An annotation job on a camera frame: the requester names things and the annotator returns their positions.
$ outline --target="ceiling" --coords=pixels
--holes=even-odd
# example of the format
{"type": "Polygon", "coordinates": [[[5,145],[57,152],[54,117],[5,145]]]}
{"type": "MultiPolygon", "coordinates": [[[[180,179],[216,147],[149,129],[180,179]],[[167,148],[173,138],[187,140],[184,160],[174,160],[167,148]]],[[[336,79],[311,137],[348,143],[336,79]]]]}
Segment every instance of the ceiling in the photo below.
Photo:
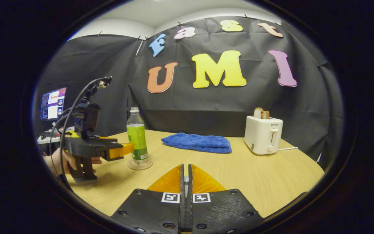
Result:
{"type": "Polygon", "coordinates": [[[100,19],[124,19],[140,22],[153,28],[192,12],[233,7],[252,11],[271,13],[244,0],[133,0],[123,4],[104,15],[100,19]]]}

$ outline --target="foam letter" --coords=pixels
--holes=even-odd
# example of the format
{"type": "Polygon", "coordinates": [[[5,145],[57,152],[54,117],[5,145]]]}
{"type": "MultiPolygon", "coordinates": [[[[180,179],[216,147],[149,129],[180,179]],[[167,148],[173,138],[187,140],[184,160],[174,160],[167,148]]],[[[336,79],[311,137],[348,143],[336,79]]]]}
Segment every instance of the foam letter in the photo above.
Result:
{"type": "Polygon", "coordinates": [[[234,20],[223,20],[220,22],[222,29],[226,32],[240,32],[243,30],[242,26],[234,20]]]}
{"type": "Polygon", "coordinates": [[[192,37],[194,35],[196,35],[196,33],[194,32],[195,28],[193,27],[190,27],[190,28],[183,28],[181,29],[180,31],[178,31],[177,35],[174,36],[174,39],[182,39],[184,37],[192,37]]]}
{"type": "Polygon", "coordinates": [[[278,65],[278,83],[282,86],[297,86],[297,81],[294,79],[294,77],[292,77],[291,68],[287,61],[288,55],[277,50],[269,50],[268,52],[275,58],[276,65],[278,65]]]}
{"type": "Polygon", "coordinates": [[[242,77],[242,71],[239,65],[240,52],[236,50],[227,50],[222,53],[218,63],[208,54],[199,54],[191,58],[196,62],[196,81],[193,83],[194,88],[205,88],[209,86],[206,80],[206,73],[214,86],[218,86],[223,72],[225,86],[244,86],[245,78],[242,77]]]}
{"type": "Polygon", "coordinates": [[[154,52],[153,57],[157,56],[164,49],[164,46],[161,46],[165,43],[163,37],[165,37],[164,33],[157,37],[157,39],[155,39],[153,42],[151,42],[150,47],[154,52]]]}
{"type": "Polygon", "coordinates": [[[161,67],[151,68],[148,71],[148,73],[150,74],[147,84],[148,91],[150,91],[151,93],[159,93],[167,90],[172,84],[172,77],[174,76],[175,66],[177,66],[176,62],[171,62],[164,66],[167,72],[165,73],[165,81],[162,84],[157,84],[158,72],[161,70],[161,67]]]}
{"type": "Polygon", "coordinates": [[[276,36],[276,37],[284,37],[284,35],[280,34],[279,32],[275,31],[275,27],[270,26],[266,23],[259,23],[259,26],[262,26],[268,33],[276,36]]]}

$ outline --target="wooden table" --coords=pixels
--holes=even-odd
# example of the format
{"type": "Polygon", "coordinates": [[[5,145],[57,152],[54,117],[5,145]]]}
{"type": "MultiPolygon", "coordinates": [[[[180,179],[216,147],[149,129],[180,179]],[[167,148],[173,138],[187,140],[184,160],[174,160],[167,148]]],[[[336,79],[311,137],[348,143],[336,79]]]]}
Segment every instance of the wooden table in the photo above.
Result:
{"type": "MultiPolygon", "coordinates": [[[[279,210],[302,192],[309,191],[323,176],[321,167],[298,149],[256,155],[242,137],[226,137],[231,154],[214,154],[166,146],[161,138],[174,133],[145,130],[152,167],[135,171],[127,166],[130,154],[123,160],[93,165],[98,180],[76,183],[67,175],[74,192],[94,208],[111,216],[136,188],[147,189],[175,166],[194,164],[216,179],[226,189],[239,189],[262,217],[279,210]]],[[[113,135],[118,142],[128,142],[126,132],[113,135]]],[[[281,139],[279,148],[291,144],[281,139]]]]}

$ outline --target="green label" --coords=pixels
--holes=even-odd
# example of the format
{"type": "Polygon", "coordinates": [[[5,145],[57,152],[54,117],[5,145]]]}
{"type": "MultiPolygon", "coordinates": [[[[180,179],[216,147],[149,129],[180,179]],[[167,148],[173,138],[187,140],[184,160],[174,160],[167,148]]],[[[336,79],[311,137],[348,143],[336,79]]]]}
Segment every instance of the green label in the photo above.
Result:
{"type": "Polygon", "coordinates": [[[135,160],[144,160],[148,158],[147,142],[145,141],[145,126],[134,124],[126,126],[129,143],[134,144],[132,158],[135,160]]]}

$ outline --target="monitor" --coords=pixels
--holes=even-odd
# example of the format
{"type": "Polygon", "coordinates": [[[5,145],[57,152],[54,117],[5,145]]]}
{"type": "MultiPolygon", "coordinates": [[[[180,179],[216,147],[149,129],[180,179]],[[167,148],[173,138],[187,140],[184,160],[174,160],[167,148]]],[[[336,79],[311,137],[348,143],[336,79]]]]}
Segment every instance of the monitor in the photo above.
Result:
{"type": "Polygon", "coordinates": [[[43,94],[41,98],[40,119],[43,121],[56,120],[63,113],[66,88],[55,89],[43,94]]]}

